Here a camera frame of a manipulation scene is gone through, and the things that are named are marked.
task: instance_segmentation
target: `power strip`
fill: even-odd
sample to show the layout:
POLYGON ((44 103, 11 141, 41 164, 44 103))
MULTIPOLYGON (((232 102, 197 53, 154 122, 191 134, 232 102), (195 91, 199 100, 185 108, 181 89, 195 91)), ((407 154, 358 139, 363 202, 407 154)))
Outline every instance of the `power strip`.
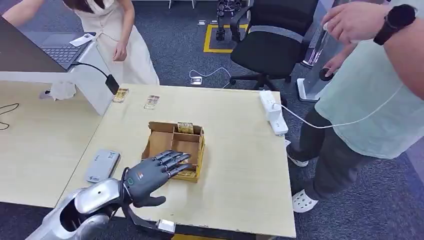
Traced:
POLYGON ((284 136, 289 131, 286 122, 284 121, 283 112, 281 107, 276 103, 271 91, 260 91, 260 101, 262 102, 263 109, 265 110, 266 119, 272 127, 275 135, 284 136))

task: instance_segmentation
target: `card reader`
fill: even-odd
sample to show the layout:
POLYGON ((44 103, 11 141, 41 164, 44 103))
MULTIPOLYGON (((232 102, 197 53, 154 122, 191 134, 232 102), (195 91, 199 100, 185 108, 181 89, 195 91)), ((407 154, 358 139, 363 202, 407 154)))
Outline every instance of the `card reader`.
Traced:
POLYGON ((85 180, 98 183, 108 179, 118 162, 120 153, 113 150, 100 149, 94 155, 85 174, 85 180))

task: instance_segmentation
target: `robotic finger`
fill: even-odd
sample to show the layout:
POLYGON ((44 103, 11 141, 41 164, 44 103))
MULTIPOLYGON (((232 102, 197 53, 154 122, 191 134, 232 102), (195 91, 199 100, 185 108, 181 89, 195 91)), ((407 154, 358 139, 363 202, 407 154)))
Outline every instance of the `robotic finger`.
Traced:
POLYGON ((173 152, 171 154, 166 155, 164 158, 159 160, 159 165, 164 165, 167 162, 171 161, 172 159, 174 159, 175 157, 181 156, 183 155, 183 152, 177 151, 177 152, 173 152))
POLYGON ((156 155, 156 156, 153 157, 153 161, 159 160, 159 159, 161 159, 161 158, 165 157, 166 155, 169 155, 169 154, 171 154, 173 152, 174 151, 172 151, 172 150, 161 152, 158 155, 156 155))
POLYGON ((165 171, 172 169, 173 167, 175 167, 176 165, 178 165, 182 161, 189 159, 190 156, 191 156, 190 154, 182 154, 182 155, 179 155, 178 157, 171 159, 165 165, 163 165, 163 167, 164 167, 163 171, 165 172, 165 171))
POLYGON ((169 175, 169 178, 172 178, 175 175, 177 175, 179 172, 182 172, 182 171, 186 170, 190 166, 191 166, 190 163, 186 163, 186 164, 183 164, 181 166, 178 166, 178 167, 176 167, 176 168, 174 168, 174 169, 172 169, 170 171, 167 171, 166 173, 169 175))

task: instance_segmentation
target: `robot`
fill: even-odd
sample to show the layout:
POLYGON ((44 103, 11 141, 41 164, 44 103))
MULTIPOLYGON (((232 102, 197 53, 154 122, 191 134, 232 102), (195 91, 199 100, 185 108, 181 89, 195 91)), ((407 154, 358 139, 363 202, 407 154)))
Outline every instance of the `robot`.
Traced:
POLYGON ((224 21, 223 18, 225 13, 230 13, 231 17, 240 11, 242 8, 241 0, 218 0, 218 30, 216 31, 216 40, 224 41, 225 40, 225 30, 224 30, 224 21))
POLYGON ((157 239, 170 240, 175 224, 159 220, 156 225, 138 217, 130 208, 155 207, 166 201, 150 194, 179 172, 190 167, 181 164, 189 154, 168 150, 126 167, 121 180, 108 178, 69 194, 49 212, 27 240, 92 240, 106 229, 119 208, 140 230, 157 239))

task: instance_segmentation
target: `white dress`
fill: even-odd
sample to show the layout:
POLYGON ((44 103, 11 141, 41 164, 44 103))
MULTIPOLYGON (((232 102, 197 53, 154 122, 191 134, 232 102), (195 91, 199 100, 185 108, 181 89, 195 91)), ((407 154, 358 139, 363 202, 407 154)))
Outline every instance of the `white dress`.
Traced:
POLYGON ((74 11, 81 19, 85 32, 96 32, 98 50, 116 81, 119 84, 159 85, 149 50, 136 26, 132 26, 126 47, 126 59, 113 61, 116 46, 121 38, 124 10, 115 0, 103 0, 103 2, 104 9, 94 0, 87 0, 94 13, 74 11))

